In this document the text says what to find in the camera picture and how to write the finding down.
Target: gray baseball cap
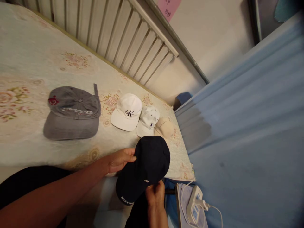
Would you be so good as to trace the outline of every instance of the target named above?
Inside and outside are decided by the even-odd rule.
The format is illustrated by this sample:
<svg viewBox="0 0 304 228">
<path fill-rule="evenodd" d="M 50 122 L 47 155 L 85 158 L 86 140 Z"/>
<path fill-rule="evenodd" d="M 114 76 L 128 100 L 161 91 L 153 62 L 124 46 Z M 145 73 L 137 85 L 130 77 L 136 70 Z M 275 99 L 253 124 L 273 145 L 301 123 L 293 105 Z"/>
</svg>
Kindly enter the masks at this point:
<svg viewBox="0 0 304 228">
<path fill-rule="evenodd" d="M 97 85 L 95 95 L 70 86 L 51 91 L 48 105 L 50 114 L 44 124 L 43 134 L 52 140 L 93 137 L 98 130 L 100 101 Z"/>
</svg>

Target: wall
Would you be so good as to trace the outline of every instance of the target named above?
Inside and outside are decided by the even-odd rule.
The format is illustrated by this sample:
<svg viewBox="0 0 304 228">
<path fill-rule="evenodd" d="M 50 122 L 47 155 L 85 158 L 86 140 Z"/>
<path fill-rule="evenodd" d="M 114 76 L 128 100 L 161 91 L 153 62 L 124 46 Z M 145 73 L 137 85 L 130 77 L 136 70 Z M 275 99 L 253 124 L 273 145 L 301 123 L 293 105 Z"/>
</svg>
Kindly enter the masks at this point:
<svg viewBox="0 0 304 228">
<path fill-rule="evenodd" d="M 182 0 L 170 25 L 210 82 L 253 47 L 246 0 Z M 172 104 L 179 93 L 203 86 L 187 60 L 176 59 L 150 89 Z"/>
</svg>

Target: pink sticky note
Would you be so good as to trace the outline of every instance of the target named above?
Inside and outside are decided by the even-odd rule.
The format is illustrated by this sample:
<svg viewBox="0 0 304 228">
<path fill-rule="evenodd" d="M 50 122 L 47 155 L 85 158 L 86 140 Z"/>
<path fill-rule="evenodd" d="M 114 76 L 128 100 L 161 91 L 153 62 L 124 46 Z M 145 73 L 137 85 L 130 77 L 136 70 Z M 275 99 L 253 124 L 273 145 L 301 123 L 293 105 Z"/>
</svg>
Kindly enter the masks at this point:
<svg viewBox="0 0 304 228">
<path fill-rule="evenodd" d="M 180 3 L 181 0 L 158 0 L 157 6 L 167 21 L 170 22 Z"/>
</svg>

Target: bed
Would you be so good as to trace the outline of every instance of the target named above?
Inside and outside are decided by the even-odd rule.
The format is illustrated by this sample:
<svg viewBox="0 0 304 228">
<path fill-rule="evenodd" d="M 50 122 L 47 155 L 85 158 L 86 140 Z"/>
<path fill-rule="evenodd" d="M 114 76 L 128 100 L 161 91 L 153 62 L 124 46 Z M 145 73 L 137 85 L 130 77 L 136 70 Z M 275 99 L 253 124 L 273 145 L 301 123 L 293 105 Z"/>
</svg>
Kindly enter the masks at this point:
<svg viewBox="0 0 304 228">
<path fill-rule="evenodd" d="M 125 93 L 154 105 L 174 124 L 167 178 L 195 180 L 173 109 L 134 79 L 39 13 L 0 2 L 0 166 L 53 165 L 79 170 L 121 148 L 135 147 L 136 131 L 114 127 L 110 116 Z M 49 93 L 72 86 L 94 93 L 101 116 L 89 139 L 52 141 L 43 136 Z"/>
</svg>

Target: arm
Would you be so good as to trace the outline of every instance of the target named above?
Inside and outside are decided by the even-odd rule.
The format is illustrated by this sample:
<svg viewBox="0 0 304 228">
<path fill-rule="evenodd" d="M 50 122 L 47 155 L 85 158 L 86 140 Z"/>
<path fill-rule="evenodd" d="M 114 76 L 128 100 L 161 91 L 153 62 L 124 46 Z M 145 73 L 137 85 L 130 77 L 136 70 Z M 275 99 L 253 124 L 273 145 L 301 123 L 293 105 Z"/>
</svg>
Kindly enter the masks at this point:
<svg viewBox="0 0 304 228">
<path fill-rule="evenodd" d="M 42 186 L 0 210 L 0 227 L 56 227 L 77 201 L 106 174 L 134 162 L 128 148 L 100 158 L 88 167 Z"/>
<path fill-rule="evenodd" d="M 150 228 L 168 228 L 168 218 L 164 207 L 165 185 L 162 180 L 146 189 L 148 201 L 148 222 Z"/>
</svg>

